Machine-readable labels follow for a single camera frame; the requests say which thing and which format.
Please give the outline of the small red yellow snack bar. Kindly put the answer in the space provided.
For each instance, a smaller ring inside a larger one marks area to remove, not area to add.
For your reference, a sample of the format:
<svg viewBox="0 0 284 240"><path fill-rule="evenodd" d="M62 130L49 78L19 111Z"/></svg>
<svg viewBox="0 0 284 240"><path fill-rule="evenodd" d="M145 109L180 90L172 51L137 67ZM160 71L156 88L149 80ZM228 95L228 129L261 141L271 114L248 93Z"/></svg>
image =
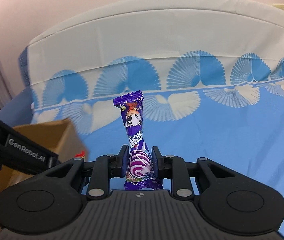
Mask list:
<svg viewBox="0 0 284 240"><path fill-rule="evenodd" d="M76 154L74 157L75 158L85 159L85 156L86 156L86 152L85 151L81 151L80 153Z"/></svg>

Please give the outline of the purple candy bar wrapper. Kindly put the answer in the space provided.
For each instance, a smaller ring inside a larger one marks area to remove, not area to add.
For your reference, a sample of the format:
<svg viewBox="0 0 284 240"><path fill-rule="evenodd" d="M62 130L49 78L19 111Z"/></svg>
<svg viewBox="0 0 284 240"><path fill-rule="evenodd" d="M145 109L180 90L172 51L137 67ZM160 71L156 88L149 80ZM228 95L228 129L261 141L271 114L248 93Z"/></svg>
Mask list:
<svg viewBox="0 0 284 240"><path fill-rule="evenodd" d="M121 118L128 136L128 164L126 165L126 190L161 190L163 181L153 168L153 159L143 137L143 93L130 92L113 100L121 111Z"/></svg>

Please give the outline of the blue sofa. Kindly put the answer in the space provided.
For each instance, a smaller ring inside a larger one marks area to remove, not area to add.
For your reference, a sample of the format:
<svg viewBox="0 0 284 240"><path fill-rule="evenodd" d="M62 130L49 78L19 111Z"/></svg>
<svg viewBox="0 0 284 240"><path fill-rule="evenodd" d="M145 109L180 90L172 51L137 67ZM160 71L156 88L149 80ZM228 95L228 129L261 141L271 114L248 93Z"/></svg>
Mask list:
<svg viewBox="0 0 284 240"><path fill-rule="evenodd" d="M10 127L31 124L33 96L28 70L28 47L19 55L19 68L25 88L0 110L0 120Z"/></svg>

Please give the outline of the cardboard box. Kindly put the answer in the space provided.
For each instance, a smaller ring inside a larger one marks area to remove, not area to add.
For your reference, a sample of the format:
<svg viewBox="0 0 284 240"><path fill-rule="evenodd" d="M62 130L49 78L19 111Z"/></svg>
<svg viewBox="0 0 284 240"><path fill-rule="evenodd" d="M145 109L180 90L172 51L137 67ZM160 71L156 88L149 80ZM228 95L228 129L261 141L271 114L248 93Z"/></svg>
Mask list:
<svg viewBox="0 0 284 240"><path fill-rule="evenodd" d="M86 152L85 157L88 156L88 150L77 135L70 119L14 126L13 129L47 150L56 153L60 163L70 160L81 151ZM33 175L3 166L0 170L0 192L31 176Z"/></svg>

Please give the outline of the blue white patterned cloth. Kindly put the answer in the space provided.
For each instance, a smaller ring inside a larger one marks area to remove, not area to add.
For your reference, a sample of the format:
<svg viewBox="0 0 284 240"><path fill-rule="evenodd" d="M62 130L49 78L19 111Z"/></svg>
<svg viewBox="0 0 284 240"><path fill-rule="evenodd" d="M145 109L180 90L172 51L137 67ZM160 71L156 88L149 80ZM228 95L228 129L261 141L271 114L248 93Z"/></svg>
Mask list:
<svg viewBox="0 0 284 240"><path fill-rule="evenodd" d="M70 118L89 161L128 143L113 99L141 90L149 147L207 157L284 196L284 4L115 3L31 40L20 69L32 122Z"/></svg>

